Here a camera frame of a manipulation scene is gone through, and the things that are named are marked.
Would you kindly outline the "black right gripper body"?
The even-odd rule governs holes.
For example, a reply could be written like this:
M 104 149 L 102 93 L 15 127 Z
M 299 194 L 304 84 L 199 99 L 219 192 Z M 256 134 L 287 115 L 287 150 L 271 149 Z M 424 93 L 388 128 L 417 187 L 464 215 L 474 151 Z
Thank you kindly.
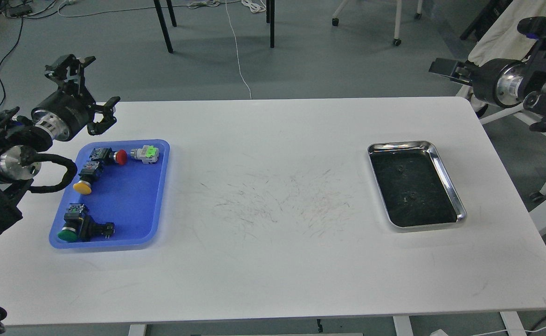
M 477 66 L 469 63 L 469 79 L 475 97 L 487 104 L 511 108 L 522 102 L 520 87 L 525 63 L 513 59 L 492 59 Z

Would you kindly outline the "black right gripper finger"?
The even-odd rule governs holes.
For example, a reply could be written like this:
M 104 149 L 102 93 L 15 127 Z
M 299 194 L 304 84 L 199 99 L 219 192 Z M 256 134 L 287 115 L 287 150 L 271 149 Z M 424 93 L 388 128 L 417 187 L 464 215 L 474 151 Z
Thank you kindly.
M 472 84 L 470 78 L 471 71 L 475 68 L 475 64 L 465 61 L 453 59 L 435 59 L 431 62 L 429 72 L 448 78 L 450 81 L 459 84 Z

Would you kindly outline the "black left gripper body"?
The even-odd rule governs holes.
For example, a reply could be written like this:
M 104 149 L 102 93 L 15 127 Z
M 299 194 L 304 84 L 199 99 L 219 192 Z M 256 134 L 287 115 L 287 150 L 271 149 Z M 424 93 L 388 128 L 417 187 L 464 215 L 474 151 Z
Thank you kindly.
M 68 142 L 94 121 L 87 105 L 61 91 L 52 93 L 31 111 L 34 126 L 47 132 L 52 140 Z

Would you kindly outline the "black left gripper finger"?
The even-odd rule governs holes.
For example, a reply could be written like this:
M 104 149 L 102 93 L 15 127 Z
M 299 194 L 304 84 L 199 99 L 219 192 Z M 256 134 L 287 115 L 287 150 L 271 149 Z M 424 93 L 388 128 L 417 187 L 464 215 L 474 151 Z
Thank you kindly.
M 104 105 L 91 104 L 88 106 L 90 109 L 90 121 L 88 123 L 89 135 L 101 135 L 117 122 L 117 118 L 114 116 L 115 105 L 120 100 L 121 97 L 111 97 Z M 99 113 L 102 116 L 102 119 L 98 122 L 94 121 L 96 113 Z
M 63 55 L 55 63 L 45 66 L 44 75 L 70 96 L 90 96 L 85 86 L 84 70 L 95 60 L 95 56 L 79 59 L 75 55 Z

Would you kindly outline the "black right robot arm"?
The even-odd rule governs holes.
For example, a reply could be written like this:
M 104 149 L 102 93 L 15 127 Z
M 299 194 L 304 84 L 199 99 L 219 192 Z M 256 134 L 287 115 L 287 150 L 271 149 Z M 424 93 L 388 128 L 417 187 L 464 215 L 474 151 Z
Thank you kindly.
M 482 66 L 437 58 L 430 66 L 433 74 L 471 86 L 478 100 L 501 108 L 521 106 L 541 115 L 530 129 L 546 132 L 546 17 L 522 19 L 517 30 L 535 40 L 528 60 L 494 59 Z

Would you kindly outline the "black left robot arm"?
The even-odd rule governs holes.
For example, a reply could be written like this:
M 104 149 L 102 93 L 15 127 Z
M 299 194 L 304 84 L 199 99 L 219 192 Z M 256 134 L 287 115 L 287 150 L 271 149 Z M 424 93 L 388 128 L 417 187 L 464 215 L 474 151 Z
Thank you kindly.
M 85 68 L 95 59 L 64 55 L 47 65 L 44 75 L 57 89 L 30 118 L 19 115 L 19 107 L 0 111 L 0 234 L 22 219 L 17 206 L 26 193 L 55 193 L 75 177 L 71 159 L 48 153 L 55 141 L 73 140 L 84 128 L 101 135 L 117 122 L 120 97 L 100 105 L 85 86 Z

